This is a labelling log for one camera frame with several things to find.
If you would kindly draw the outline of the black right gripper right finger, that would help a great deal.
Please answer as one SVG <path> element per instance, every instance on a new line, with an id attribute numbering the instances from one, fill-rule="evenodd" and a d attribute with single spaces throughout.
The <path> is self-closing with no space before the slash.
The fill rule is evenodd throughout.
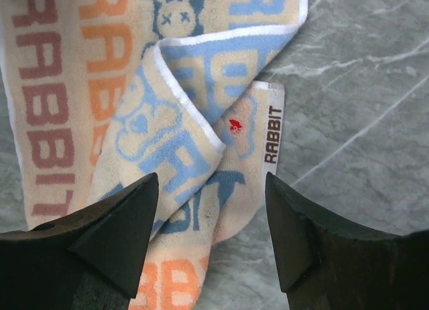
<path id="1" fill-rule="evenodd" d="M 405 236 L 348 220 L 272 173 L 267 221 L 291 309 L 427 309 L 428 232 Z"/>

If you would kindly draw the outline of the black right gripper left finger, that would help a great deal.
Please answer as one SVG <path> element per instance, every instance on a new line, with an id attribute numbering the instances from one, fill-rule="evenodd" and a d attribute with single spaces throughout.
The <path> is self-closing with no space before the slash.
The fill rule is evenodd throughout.
<path id="1" fill-rule="evenodd" d="M 126 309 L 158 204 L 151 173 L 97 203 L 1 235 L 2 309 Z"/>

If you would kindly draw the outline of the beige patterned towel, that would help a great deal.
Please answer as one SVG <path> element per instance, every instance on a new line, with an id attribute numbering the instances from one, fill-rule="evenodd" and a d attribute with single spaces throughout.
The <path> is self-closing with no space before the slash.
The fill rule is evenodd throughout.
<path id="1" fill-rule="evenodd" d="M 132 309 L 191 309 L 213 244 L 275 173 L 285 90 L 257 75 L 308 0 L 1 0 L 1 72 L 30 228 L 154 172 Z"/>

